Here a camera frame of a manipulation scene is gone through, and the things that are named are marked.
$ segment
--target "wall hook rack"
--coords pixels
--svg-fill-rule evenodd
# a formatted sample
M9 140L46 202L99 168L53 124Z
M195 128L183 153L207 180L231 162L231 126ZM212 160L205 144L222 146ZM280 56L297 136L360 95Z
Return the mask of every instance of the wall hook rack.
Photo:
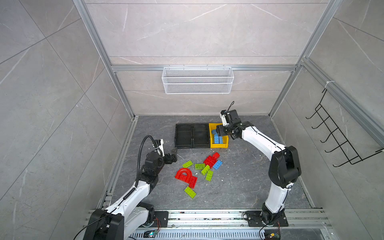
M370 155L370 156L368 156L368 157L366 157L366 158L362 158L362 157L358 154L358 152L356 151L356 149L355 149L355 148L353 147L353 145L349 142L349 140L348 140L347 137L344 135L344 133L341 131L341 129L339 128L339 126L335 123L335 121L332 119L332 117L328 114L327 110L325 110L325 108L322 106L321 102L322 102L322 100L323 100L323 98L324 98L326 92L327 92L327 89L324 89L324 90L322 91L322 93L324 93L324 94L323 94L323 97L322 97L321 100L320 100L320 103L315 107L315 113L314 113L311 117L309 117L309 118L305 117L305 118L306 118L306 119L311 119L315 114L317 114L317 115L321 118L322 122L321 122L317 127L312 127L312 128L313 128L313 129L316 129L316 128L320 127L322 124L324 124L324 125L327 127L327 129L329 130L329 135L328 135L328 137L325 139L325 141L321 141L321 140L320 140L320 142L325 143L325 142L330 138L330 136L332 136L332 137L335 139L336 143L338 144L338 146L335 147L334 149L332 149L332 150L330 150L330 151L325 151L325 152L333 152L334 150L340 148L340 149L342 150L342 152L344 153L345 157L347 158L347 161L346 161L346 162L344 162L344 163L342 163L342 164L340 164L340 165L337 165L337 166L333 164L333 166L334 166L334 167L340 167L340 166L346 164L347 162L349 162L351 165L353 165L353 164L356 164L356 163L358 163L358 162L364 161L364 160L366 160L366 159L368 159L368 158L370 158L370 157L372 157L372 156L375 156L376 154L379 154L379 153L383 152L384 148L375 151L374 154L372 154L372 155ZM320 109L323 109L323 110L325 111L325 113L326 113L326 115L327 115L327 117L326 117L325 119L323 119L323 117L319 114L319 110L320 110ZM325 122L327 119L331 119L332 122L335 124L336 128L335 128L334 130L331 131L331 129L329 128L329 126L328 126L327 123ZM343 137L345 138L345 141L344 141L343 143L339 143L339 141L337 141L336 137L333 135L334 132L335 132L336 130L339 130L339 131L341 132L341 134L343 135ZM344 145L344 144L346 144L346 143L349 143L349 145L352 147L353 151L355 151L355 153L357 154L356 157L349 159L349 157L347 156L347 154L344 152L344 149L341 147L342 145ZM352 163L351 161L352 161L353 159L356 159L356 158L359 158L360 160L357 161L357 162L353 162L353 163Z

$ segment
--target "black tray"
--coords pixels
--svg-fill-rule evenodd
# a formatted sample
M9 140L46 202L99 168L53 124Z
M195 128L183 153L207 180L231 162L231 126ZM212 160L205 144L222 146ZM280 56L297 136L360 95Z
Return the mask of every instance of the black tray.
M175 147L177 148L210 148L208 123L176 124Z

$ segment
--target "enclosure wall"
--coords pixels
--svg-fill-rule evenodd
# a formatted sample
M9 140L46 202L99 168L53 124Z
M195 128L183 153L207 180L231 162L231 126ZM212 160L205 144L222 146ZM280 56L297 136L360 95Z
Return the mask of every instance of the enclosure wall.
M267 115L289 71L234 71L229 94L165 94L161 71L124 71L118 77L136 114L217 115L232 101L239 114Z
M72 239L128 114L71 0L0 9L0 239Z
M114 65L296 64L327 0L86 0ZM234 72L232 91L166 95L161 72L119 72L135 114L267 114L289 72Z
M345 0L331 20L310 59L319 65L378 124L383 123L384 54L383 2ZM324 87L305 69L296 78L273 120L286 145L298 148L302 179L316 207L326 214L340 239L383 238L384 153L354 165L347 161L330 131L315 114ZM342 146L348 157L365 158L381 146L327 92L321 105L334 119L349 143ZM320 110L325 119L327 114ZM330 130L336 129L331 119ZM336 139L345 138L339 130Z

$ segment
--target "white wire basket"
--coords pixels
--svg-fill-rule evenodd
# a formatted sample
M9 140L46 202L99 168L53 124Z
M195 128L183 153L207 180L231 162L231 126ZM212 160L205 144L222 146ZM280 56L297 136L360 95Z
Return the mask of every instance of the white wire basket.
M166 94L230 93L233 71L225 66L164 67L161 78Z

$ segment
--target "yellow plastic tray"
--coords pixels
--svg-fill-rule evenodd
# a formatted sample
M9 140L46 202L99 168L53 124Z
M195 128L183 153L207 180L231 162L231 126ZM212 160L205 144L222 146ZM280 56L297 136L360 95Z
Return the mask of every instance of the yellow plastic tray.
M222 123L210 123L209 124L209 133L211 136L211 148L228 148L229 137L223 136L223 144L215 144L214 135L212 130L216 130L217 125L223 125Z

